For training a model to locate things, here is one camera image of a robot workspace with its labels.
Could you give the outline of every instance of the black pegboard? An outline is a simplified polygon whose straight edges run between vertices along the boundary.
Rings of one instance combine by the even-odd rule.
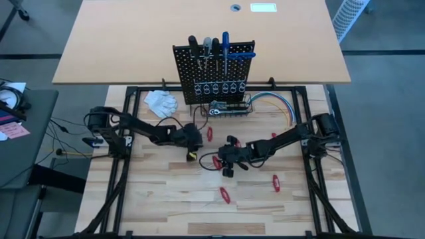
[[[254,52],[254,46],[254,41],[231,43],[229,54]],[[224,75],[224,57],[222,57],[221,44],[218,71],[216,70],[216,60],[212,55],[208,59],[205,69],[204,49],[201,45],[199,45],[199,54],[201,55],[202,70],[199,69],[197,61],[191,55],[189,46],[173,46],[173,52],[186,104],[208,104],[213,100],[232,103],[243,100],[245,93],[243,86],[246,85],[252,59],[242,61],[228,59],[227,75]],[[236,92],[231,90],[232,83],[236,84]],[[209,88],[209,94],[205,93],[206,85]],[[199,91],[195,92],[195,86],[200,86],[201,94],[197,94]]]

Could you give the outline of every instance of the white gloves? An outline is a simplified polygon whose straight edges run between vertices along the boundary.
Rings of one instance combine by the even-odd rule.
[[[150,91],[144,101],[149,109],[160,118],[171,116],[177,109],[177,100],[170,92],[163,90]]]

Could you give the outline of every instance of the wire basket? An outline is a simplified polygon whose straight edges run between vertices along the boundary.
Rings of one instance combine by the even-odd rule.
[[[235,117],[247,116],[252,113],[251,94],[245,94],[240,102],[217,102],[201,104],[201,115],[203,117]]]

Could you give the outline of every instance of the light wood table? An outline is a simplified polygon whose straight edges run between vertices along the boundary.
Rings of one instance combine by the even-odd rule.
[[[277,11],[253,12],[252,3]],[[224,31],[230,42],[256,41],[249,83],[351,81],[325,0],[85,0],[53,83],[179,83],[172,46],[190,35],[221,42]]]
[[[125,92],[126,86],[110,86],[105,105],[122,110]],[[307,93],[312,115],[329,111],[323,86],[307,86]],[[184,104],[182,93],[172,94],[179,102],[173,116],[183,124],[189,123],[193,119],[189,115],[189,107]],[[289,92],[280,94],[292,104]],[[277,99],[267,100],[282,106]],[[158,118],[143,102],[140,103],[138,117],[151,124],[158,122]],[[203,124],[204,120],[198,112],[198,125]],[[175,124],[173,120],[164,123]],[[227,135],[236,136],[244,145],[247,141],[268,139],[272,133],[283,133],[288,129],[287,125],[286,117],[276,106],[257,100],[254,102],[254,112],[247,117],[210,118],[208,126],[213,128],[214,139],[208,142],[207,130],[203,129],[204,147],[198,155],[217,151],[226,143]],[[107,149],[95,150],[95,155],[105,153]],[[339,153],[329,153],[340,158]],[[217,171],[206,171],[197,162],[187,163],[185,156],[186,149],[159,147],[145,137],[136,136],[120,234],[126,230],[133,230],[135,235],[304,235],[306,230],[314,231],[299,143],[277,151],[260,169],[242,171],[236,167],[232,179],[221,176]],[[211,158],[207,157],[205,161],[211,162]],[[330,157],[322,162],[331,204],[347,224],[357,230],[343,166]],[[112,160],[109,158],[93,160],[76,232],[84,229],[103,205],[111,166]],[[279,193],[274,192],[272,175],[277,175],[281,181]],[[230,204],[221,198],[219,187],[227,189]],[[323,207],[318,204],[322,227],[325,228]],[[114,207],[111,211],[108,231],[112,229]]]

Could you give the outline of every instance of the concrete floor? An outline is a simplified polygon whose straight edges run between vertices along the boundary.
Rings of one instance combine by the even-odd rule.
[[[81,0],[24,0],[32,20],[18,16],[0,42],[0,54],[62,53]],[[331,15],[341,0],[327,0]],[[376,11],[362,15],[341,43],[343,50],[425,49],[423,0],[374,0]],[[11,6],[0,1],[0,26]],[[425,238],[425,56],[346,56],[352,84],[335,86],[361,190],[374,234]],[[0,77],[26,81],[30,88],[54,88],[54,116],[80,123],[104,103],[107,86],[53,86],[58,60],[0,60]],[[73,132],[80,127],[69,126]],[[79,151],[79,137],[60,135]],[[45,139],[40,157],[51,147]],[[40,235],[73,232],[78,211],[43,218]]]

